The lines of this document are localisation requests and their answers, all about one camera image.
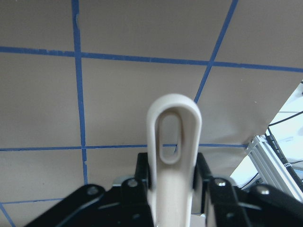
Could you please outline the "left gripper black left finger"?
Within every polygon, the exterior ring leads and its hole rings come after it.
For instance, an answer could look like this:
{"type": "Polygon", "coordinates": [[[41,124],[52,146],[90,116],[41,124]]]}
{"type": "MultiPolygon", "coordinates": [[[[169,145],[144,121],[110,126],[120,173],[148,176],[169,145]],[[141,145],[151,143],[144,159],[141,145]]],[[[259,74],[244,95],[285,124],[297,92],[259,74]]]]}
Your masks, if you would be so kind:
{"type": "Polygon", "coordinates": [[[29,227],[151,227],[147,200],[147,153],[139,153],[134,176],[106,191],[84,185],[27,224],[29,227]]]}

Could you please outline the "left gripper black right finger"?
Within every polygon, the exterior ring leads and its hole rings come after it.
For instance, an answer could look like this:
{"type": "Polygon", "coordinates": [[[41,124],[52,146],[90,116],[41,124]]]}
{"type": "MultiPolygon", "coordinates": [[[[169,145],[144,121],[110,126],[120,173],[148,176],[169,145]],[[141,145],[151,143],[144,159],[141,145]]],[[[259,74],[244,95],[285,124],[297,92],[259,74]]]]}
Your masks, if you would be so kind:
{"type": "Polygon", "coordinates": [[[242,190],[224,177],[215,177],[198,153],[194,192],[207,227],[301,227],[303,204],[268,184],[242,190]]]}

